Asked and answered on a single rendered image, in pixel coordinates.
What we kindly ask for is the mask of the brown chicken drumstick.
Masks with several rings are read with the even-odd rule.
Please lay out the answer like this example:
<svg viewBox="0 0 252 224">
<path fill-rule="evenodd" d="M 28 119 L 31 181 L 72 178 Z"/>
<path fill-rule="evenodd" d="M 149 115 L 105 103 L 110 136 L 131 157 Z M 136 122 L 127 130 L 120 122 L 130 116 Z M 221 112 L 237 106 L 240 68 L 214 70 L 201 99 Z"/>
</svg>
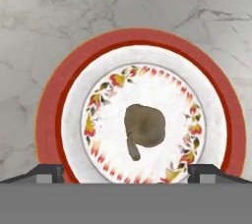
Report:
<svg viewBox="0 0 252 224">
<path fill-rule="evenodd" d="M 155 147 L 164 141 L 165 118 L 163 114 L 150 106 L 130 105 L 125 112 L 124 125 L 127 147 L 131 158 L 141 158 L 138 146 Z"/>
</svg>

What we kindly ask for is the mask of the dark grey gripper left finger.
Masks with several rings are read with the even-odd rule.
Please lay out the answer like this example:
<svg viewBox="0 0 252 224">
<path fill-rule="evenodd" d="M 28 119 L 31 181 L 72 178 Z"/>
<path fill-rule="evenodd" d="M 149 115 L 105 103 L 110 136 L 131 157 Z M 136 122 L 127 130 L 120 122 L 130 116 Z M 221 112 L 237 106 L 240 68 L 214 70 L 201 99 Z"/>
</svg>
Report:
<svg viewBox="0 0 252 224">
<path fill-rule="evenodd" d="M 28 173 L 0 181 L 0 184 L 61 184 L 64 168 L 62 164 L 39 164 Z"/>
</svg>

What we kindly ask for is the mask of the red rimmed floral plate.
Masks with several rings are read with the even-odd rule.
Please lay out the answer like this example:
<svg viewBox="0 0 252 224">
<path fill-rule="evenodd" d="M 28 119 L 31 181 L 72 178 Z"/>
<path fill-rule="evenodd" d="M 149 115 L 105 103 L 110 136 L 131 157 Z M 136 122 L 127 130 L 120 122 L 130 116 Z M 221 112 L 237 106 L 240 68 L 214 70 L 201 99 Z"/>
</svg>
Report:
<svg viewBox="0 0 252 224">
<path fill-rule="evenodd" d="M 81 72 L 93 68 L 96 75 L 101 73 L 97 62 L 103 54 L 132 45 L 156 46 L 176 53 L 192 63 L 211 82 L 227 122 L 227 148 L 221 170 L 240 176 L 246 156 L 246 127 L 241 105 L 229 79 L 197 46 L 174 34 L 151 28 L 122 28 L 103 33 L 86 41 L 62 60 L 45 85 L 37 106 L 34 143 L 38 161 L 61 163 L 65 182 L 79 182 L 66 159 L 61 137 L 61 116 L 67 94 Z"/>
</svg>

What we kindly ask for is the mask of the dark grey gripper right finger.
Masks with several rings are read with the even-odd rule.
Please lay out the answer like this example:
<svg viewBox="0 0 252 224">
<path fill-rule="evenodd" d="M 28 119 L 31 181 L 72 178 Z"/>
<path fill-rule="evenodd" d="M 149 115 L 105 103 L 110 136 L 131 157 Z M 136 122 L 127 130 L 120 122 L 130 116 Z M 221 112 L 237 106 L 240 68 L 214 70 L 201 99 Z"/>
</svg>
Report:
<svg viewBox="0 0 252 224">
<path fill-rule="evenodd" d="M 250 184 L 250 181 L 227 175 L 213 164 L 193 164 L 188 167 L 189 184 Z"/>
</svg>

